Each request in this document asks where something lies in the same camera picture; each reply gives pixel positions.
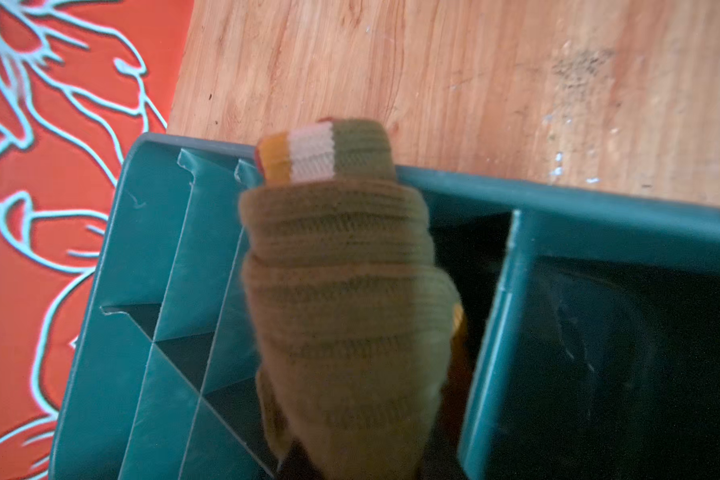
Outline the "green striped sock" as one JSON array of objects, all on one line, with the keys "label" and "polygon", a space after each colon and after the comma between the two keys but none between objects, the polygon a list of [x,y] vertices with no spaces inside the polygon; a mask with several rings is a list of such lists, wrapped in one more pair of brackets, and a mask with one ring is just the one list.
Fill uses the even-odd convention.
[{"label": "green striped sock", "polygon": [[238,209],[264,435],[326,479],[422,469],[461,300],[421,193],[382,125],[326,119],[262,138]]}]

